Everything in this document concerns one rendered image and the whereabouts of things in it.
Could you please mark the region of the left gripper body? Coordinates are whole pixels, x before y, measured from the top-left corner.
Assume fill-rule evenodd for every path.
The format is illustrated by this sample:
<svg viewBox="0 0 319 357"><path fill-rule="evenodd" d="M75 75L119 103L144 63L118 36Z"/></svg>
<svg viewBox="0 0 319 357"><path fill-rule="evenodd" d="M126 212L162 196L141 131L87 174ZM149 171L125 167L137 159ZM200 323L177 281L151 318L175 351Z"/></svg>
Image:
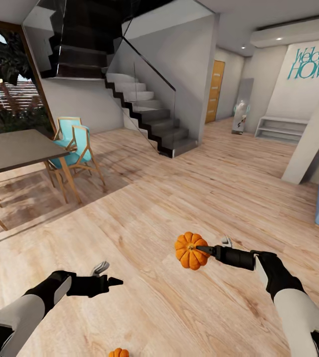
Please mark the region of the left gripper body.
<svg viewBox="0 0 319 357"><path fill-rule="evenodd" d="M84 277L84 289L82 290L80 296L87 296L92 298L97 294L103 294L108 291L107 288L107 275L102 275L99 277Z"/></svg>

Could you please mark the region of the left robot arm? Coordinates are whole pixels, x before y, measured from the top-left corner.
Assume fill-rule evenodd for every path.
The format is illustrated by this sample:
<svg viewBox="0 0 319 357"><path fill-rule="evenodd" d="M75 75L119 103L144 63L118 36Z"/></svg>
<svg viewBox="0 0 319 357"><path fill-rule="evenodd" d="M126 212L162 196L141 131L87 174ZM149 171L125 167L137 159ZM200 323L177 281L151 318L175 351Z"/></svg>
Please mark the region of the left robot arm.
<svg viewBox="0 0 319 357"><path fill-rule="evenodd" d="M123 280L99 273L109 267L107 261L95 265L88 277L76 272L56 271L35 288L0 310L0 357L16 357L43 318L65 296L92 298L122 285Z"/></svg>

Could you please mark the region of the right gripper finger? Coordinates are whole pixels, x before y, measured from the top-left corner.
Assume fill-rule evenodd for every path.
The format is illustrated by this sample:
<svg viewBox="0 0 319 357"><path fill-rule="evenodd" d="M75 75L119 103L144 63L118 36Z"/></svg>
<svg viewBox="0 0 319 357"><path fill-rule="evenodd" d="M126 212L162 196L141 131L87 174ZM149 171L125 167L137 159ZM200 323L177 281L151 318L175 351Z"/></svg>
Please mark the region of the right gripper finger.
<svg viewBox="0 0 319 357"><path fill-rule="evenodd" d="M216 246L197 246L196 248L214 256L215 253L217 252L217 247L218 246L216 245Z"/></svg>

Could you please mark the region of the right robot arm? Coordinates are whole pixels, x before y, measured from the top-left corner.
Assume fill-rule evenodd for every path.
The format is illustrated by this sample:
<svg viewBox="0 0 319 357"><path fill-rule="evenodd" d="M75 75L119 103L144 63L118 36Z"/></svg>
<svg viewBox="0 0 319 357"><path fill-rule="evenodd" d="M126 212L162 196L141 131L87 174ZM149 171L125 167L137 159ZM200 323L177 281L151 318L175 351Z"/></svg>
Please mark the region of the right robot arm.
<svg viewBox="0 0 319 357"><path fill-rule="evenodd" d="M319 357L319 307L306 294L299 278L283 266L277 254L232 248L229 237L222 245L197 246L222 263L254 271L271 294L292 357Z"/></svg>

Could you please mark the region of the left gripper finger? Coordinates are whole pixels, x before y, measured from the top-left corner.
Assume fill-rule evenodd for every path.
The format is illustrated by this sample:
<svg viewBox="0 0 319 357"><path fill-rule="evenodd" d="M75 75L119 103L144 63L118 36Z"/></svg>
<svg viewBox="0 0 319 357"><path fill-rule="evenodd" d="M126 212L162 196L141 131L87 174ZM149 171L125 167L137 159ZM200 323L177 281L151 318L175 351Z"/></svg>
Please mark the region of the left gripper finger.
<svg viewBox="0 0 319 357"><path fill-rule="evenodd" d="M113 277L110 277L107 280L107 288L109 286L116 286L116 285L122 285L122 284L123 284L123 280L115 279Z"/></svg>

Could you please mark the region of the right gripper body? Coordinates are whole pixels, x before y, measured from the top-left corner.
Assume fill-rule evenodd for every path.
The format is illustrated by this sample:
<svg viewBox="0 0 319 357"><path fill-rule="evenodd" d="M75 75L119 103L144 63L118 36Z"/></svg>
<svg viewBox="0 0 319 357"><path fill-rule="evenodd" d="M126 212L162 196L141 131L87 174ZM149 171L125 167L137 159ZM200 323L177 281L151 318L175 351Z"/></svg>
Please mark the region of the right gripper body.
<svg viewBox="0 0 319 357"><path fill-rule="evenodd" d="M228 265L240 267L241 251L239 249L218 245L215 259Z"/></svg>

